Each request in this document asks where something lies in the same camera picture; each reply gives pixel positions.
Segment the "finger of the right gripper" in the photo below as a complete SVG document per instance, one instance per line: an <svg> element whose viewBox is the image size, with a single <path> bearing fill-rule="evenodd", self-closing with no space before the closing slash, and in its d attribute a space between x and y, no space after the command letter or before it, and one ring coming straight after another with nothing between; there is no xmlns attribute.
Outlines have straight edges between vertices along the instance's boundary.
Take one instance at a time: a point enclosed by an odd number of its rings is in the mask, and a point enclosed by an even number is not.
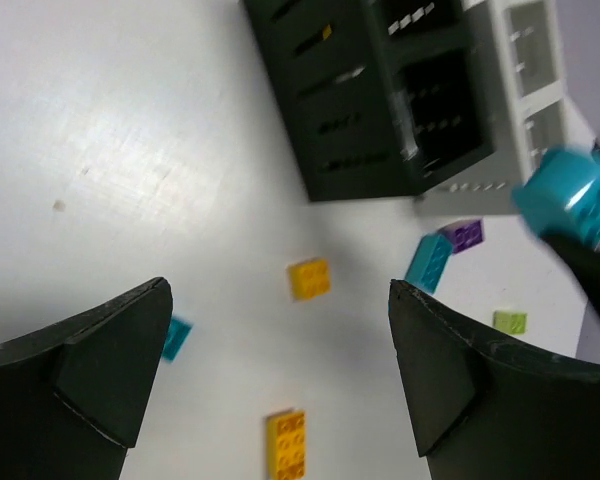
<svg viewBox="0 0 600 480"><path fill-rule="evenodd" d="M571 270L600 319L600 252L561 233L545 233L542 241Z"/></svg>

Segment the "purple lego brick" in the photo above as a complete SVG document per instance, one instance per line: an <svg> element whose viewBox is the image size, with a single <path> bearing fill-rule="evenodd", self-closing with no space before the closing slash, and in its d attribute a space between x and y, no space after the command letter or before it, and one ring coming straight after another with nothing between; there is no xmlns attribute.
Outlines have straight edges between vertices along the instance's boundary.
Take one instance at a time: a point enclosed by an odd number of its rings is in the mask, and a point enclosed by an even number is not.
<svg viewBox="0 0 600 480"><path fill-rule="evenodd" d="M439 230L452 245L452 254L462 253L484 242L484 227L481 219L456 221Z"/></svg>

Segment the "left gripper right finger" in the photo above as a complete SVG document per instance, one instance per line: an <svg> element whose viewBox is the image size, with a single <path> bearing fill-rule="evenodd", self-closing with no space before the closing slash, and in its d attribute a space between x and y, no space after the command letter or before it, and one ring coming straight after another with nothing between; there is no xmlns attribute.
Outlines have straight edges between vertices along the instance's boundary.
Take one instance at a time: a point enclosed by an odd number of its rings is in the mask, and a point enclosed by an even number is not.
<svg viewBox="0 0 600 480"><path fill-rule="evenodd" d="M435 479L600 479L600 365L527 344L401 280L389 323Z"/></svg>

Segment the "teal rounded lego brick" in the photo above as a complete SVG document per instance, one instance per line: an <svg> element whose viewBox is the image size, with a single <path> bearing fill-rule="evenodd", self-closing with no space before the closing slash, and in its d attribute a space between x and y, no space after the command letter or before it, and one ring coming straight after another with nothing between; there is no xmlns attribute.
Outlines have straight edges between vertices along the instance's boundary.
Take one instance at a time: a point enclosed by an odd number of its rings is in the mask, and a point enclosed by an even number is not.
<svg viewBox="0 0 600 480"><path fill-rule="evenodd" d="M538 237L558 232L595 248L600 243L600 151L555 147L526 184L512 192L514 205Z"/></svg>

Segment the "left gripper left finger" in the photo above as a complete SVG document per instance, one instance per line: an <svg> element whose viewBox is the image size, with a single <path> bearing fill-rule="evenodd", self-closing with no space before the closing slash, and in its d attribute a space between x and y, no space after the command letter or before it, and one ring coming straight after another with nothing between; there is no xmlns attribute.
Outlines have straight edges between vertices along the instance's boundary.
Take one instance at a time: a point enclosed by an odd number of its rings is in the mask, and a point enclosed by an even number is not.
<svg viewBox="0 0 600 480"><path fill-rule="evenodd" d="M151 279L0 344L0 479L117 479L136 446L173 309Z"/></svg>

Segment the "small teal lego brick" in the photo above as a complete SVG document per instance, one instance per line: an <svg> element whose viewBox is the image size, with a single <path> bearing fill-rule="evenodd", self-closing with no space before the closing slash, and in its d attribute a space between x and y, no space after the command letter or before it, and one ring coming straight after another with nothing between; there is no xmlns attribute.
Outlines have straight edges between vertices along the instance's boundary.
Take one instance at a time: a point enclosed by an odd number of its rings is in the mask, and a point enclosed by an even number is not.
<svg viewBox="0 0 600 480"><path fill-rule="evenodd" d="M172 316L165 338L161 358L173 362L189 336L193 325L179 317Z"/></svg>

